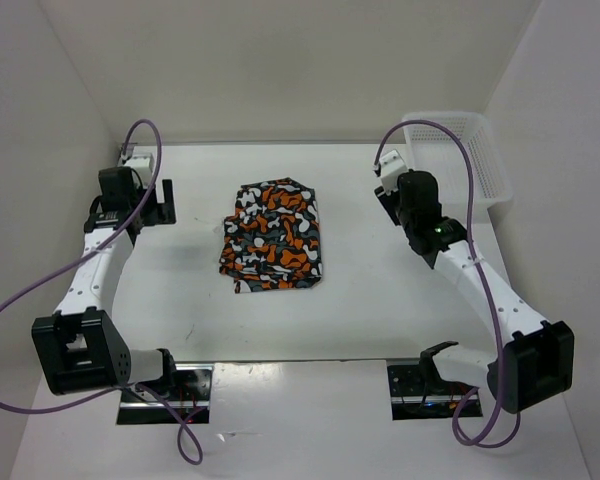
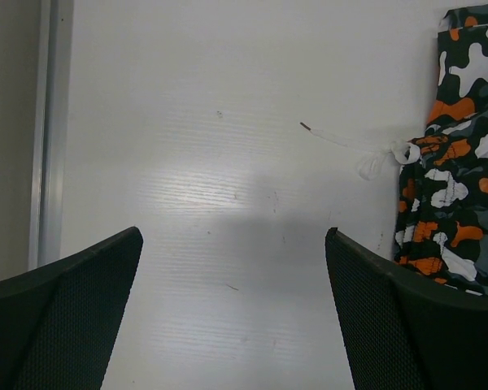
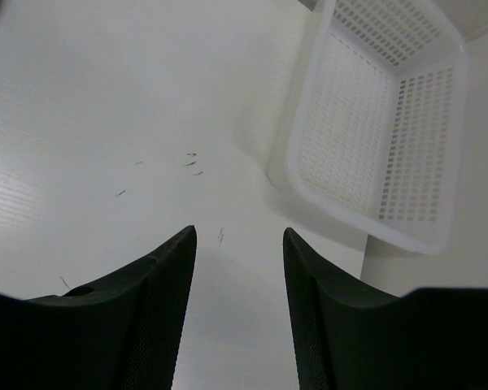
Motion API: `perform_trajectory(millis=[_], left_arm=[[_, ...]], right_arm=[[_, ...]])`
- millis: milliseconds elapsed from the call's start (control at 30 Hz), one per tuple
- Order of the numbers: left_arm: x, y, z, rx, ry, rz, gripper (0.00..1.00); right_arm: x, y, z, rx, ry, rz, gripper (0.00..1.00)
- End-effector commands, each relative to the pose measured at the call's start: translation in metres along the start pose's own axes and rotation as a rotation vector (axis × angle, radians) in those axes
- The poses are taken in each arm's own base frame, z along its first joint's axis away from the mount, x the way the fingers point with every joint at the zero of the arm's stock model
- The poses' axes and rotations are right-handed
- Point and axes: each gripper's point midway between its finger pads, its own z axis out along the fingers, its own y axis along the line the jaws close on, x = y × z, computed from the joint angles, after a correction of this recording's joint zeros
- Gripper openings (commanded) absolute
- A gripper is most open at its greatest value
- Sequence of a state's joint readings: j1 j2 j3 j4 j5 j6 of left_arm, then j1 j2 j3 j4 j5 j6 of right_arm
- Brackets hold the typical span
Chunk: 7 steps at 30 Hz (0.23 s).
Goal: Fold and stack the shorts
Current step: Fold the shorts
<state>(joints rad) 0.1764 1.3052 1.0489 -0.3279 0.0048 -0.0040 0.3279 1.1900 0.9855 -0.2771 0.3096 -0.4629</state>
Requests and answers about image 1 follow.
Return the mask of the orange camouflage shorts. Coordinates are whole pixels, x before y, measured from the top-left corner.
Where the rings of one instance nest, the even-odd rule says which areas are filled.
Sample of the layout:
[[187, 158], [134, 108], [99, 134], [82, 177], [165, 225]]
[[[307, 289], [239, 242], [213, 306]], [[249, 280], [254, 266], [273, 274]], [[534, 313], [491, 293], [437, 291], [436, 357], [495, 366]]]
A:
[[292, 178], [241, 186], [223, 237], [219, 273], [237, 294], [310, 289], [322, 280], [316, 193]]

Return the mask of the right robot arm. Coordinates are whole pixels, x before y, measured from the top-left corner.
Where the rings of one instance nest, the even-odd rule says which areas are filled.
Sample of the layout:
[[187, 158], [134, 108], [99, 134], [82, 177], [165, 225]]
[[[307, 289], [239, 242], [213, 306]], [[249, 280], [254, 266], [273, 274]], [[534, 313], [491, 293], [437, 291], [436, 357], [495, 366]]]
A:
[[456, 288], [496, 344], [493, 354], [457, 341], [423, 350], [420, 385], [430, 393], [452, 382], [486, 388], [510, 414], [569, 390], [574, 332], [530, 307], [486, 261], [471, 227], [443, 214], [434, 176], [401, 168], [381, 176], [374, 193], [412, 251]]

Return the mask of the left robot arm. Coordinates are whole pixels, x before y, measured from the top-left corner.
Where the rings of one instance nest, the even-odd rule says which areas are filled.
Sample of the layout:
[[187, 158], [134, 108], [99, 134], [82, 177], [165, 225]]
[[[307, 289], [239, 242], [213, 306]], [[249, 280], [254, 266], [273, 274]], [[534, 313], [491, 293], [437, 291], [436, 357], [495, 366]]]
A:
[[135, 383], [160, 400], [178, 391], [180, 376], [170, 352], [130, 349], [112, 320], [119, 280], [141, 230], [176, 221], [171, 181], [162, 183], [162, 201], [149, 188], [154, 170], [153, 161], [139, 160], [98, 174], [101, 193], [84, 224], [86, 260], [54, 313], [35, 319], [31, 330], [55, 395]]

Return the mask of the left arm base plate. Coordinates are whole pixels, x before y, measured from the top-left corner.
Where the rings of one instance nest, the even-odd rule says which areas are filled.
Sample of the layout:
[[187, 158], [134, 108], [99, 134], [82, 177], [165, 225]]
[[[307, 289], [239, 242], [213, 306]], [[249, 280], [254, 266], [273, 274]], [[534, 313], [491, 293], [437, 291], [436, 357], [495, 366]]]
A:
[[[210, 416], [213, 366], [211, 364], [177, 363], [173, 385], [155, 391], [189, 424], [208, 424]], [[167, 425], [176, 419], [151, 394], [133, 386], [121, 393], [117, 425]]]

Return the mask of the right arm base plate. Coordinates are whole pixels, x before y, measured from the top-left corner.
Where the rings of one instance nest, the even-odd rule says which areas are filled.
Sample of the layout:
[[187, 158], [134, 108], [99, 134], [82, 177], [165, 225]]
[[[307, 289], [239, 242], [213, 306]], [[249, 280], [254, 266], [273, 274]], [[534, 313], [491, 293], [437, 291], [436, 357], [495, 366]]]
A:
[[444, 382], [431, 389], [416, 359], [388, 361], [386, 364], [393, 421], [451, 419], [472, 386]]

